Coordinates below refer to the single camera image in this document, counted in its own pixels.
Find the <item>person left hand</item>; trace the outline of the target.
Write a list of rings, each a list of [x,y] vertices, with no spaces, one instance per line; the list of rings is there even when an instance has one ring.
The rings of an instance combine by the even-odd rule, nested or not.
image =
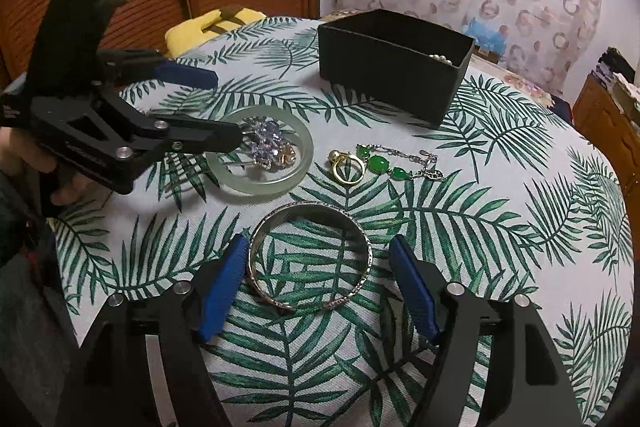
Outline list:
[[[21,129],[1,128],[1,171],[8,176],[26,172],[51,173],[56,160],[41,150],[32,136]],[[77,202],[86,192],[98,184],[81,173],[75,173],[58,191],[51,195],[55,206],[67,206]]]

